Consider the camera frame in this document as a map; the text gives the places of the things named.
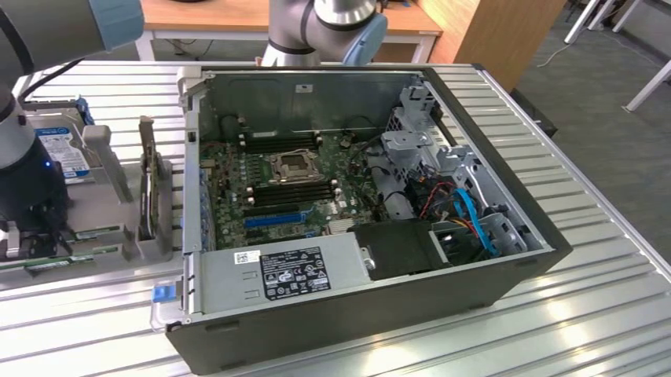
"blue tab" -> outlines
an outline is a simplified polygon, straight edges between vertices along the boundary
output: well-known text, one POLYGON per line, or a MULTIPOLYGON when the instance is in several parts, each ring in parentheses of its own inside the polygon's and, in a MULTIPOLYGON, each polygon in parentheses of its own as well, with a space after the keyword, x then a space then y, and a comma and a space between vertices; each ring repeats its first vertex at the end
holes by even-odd
POLYGON ((169 302, 178 299, 178 286, 175 285, 162 285, 155 287, 151 294, 153 302, 169 302))

